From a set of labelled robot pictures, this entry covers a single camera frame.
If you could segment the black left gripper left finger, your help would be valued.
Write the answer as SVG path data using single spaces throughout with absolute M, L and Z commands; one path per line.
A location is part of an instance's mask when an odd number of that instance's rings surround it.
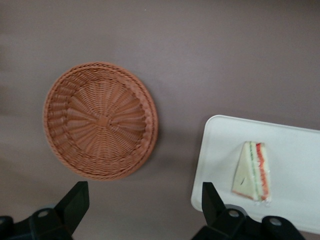
M 2 240 L 72 240 L 73 233 L 90 206 L 89 185 L 79 181 L 55 207 L 42 208 L 26 219 L 14 222 L 0 217 Z

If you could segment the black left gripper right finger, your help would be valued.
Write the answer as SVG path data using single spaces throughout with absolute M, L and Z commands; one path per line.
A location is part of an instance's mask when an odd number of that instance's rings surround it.
M 202 212 L 206 220 L 194 240 L 303 240 L 287 219 L 265 216 L 253 220 L 239 206 L 226 206 L 211 182 L 202 183 Z

